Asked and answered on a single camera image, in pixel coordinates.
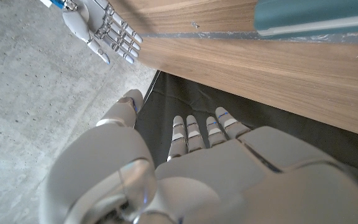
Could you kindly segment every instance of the concrete floor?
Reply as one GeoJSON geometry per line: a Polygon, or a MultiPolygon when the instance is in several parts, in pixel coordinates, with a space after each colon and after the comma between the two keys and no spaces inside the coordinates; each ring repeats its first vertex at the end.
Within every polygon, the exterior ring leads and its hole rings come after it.
{"type": "Polygon", "coordinates": [[[38,223],[59,153],[127,90],[147,91],[154,69],[109,56],[74,37],[58,8],[0,0],[0,223],[38,223]]]}

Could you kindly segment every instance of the black fabric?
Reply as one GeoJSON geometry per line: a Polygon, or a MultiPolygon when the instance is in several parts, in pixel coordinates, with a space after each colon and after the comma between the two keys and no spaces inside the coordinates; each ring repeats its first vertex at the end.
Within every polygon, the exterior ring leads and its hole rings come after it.
{"type": "Polygon", "coordinates": [[[192,114],[209,146],[206,118],[224,107],[255,129],[271,126],[308,142],[349,166],[358,179],[358,134],[158,71],[145,96],[135,128],[149,147],[155,166],[166,162],[176,115],[192,114]]]}

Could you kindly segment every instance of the wood grain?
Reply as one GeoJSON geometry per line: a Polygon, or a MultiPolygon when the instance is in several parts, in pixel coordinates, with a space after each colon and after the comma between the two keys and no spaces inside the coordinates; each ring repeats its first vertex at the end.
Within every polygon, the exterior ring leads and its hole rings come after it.
{"type": "Polygon", "coordinates": [[[109,0],[138,33],[254,30],[257,0],[109,0]]]}
{"type": "Polygon", "coordinates": [[[139,60],[358,133],[358,45],[146,38],[139,60]]]}

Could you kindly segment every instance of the robot finger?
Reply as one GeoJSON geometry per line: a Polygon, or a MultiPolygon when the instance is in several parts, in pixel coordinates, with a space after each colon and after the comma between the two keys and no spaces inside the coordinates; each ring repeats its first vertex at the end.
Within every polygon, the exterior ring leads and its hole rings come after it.
{"type": "Polygon", "coordinates": [[[137,112],[143,104],[142,100],[143,96],[139,90],[129,90],[117,103],[113,104],[96,126],[113,123],[121,127],[133,128],[137,112]]]}
{"type": "Polygon", "coordinates": [[[205,149],[203,137],[201,136],[197,120],[193,115],[187,116],[187,133],[188,133],[188,148],[189,153],[199,149],[205,149]]]}
{"type": "Polygon", "coordinates": [[[129,34],[139,43],[143,42],[142,37],[128,25],[128,23],[114,10],[110,4],[106,8],[106,13],[110,15],[112,19],[114,19],[114,21],[116,21],[117,24],[127,32],[127,34],[129,34]]]}
{"type": "Polygon", "coordinates": [[[215,115],[230,139],[235,139],[250,131],[247,126],[234,119],[223,107],[216,108],[215,115]]]}
{"type": "Polygon", "coordinates": [[[136,113],[139,113],[139,111],[143,107],[143,96],[140,90],[129,90],[127,93],[124,94],[123,97],[130,97],[132,101],[134,102],[134,109],[136,113]]]}
{"type": "Polygon", "coordinates": [[[108,32],[108,36],[112,38],[112,40],[114,40],[117,44],[119,44],[124,50],[131,53],[134,57],[139,56],[134,47],[130,46],[121,36],[116,34],[113,30],[108,32]]]}
{"type": "Polygon", "coordinates": [[[167,161],[187,154],[185,123],[181,116],[173,119],[172,142],[167,161]]]}
{"type": "Polygon", "coordinates": [[[209,145],[211,147],[214,147],[217,144],[224,143],[227,140],[223,132],[219,128],[219,125],[216,122],[215,118],[211,116],[206,120],[206,129],[208,131],[208,140],[209,145]]]}
{"type": "Polygon", "coordinates": [[[97,55],[99,55],[99,57],[101,57],[104,60],[104,62],[106,62],[107,64],[110,64],[109,56],[102,50],[99,43],[97,43],[97,41],[95,39],[91,39],[87,43],[87,45],[93,52],[95,52],[97,55]]]}
{"type": "Polygon", "coordinates": [[[123,58],[125,58],[125,60],[127,60],[127,62],[129,63],[134,63],[135,60],[128,55],[124,50],[122,50],[119,46],[119,44],[117,44],[117,42],[115,42],[112,38],[110,38],[110,36],[105,35],[103,37],[103,42],[106,43],[107,45],[109,45],[117,54],[121,55],[123,58]]]}
{"type": "Polygon", "coordinates": [[[140,50],[140,46],[134,40],[132,40],[131,37],[127,35],[127,33],[115,22],[112,22],[110,24],[110,29],[113,30],[116,34],[118,34],[121,38],[123,38],[130,46],[132,46],[136,50],[140,50]]]}

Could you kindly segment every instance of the robotic hand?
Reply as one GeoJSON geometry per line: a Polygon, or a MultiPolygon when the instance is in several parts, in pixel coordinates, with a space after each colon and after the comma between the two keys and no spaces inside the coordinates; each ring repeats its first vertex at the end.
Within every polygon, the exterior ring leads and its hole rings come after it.
{"type": "Polygon", "coordinates": [[[251,131],[224,108],[206,121],[209,149],[195,117],[176,116],[155,169],[133,129],[142,104],[127,92],[58,157],[41,224],[358,223],[358,184],[340,162],[279,130],[251,131]]]}
{"type": "Polygon", "coordinates": [[[143,39],[114,10],[108,0],[53,0],[63,9],[63,19],[70,30],[107,64],[108,55],[92,37],[102,40],[129,63],[138,57],[143,39]]]}

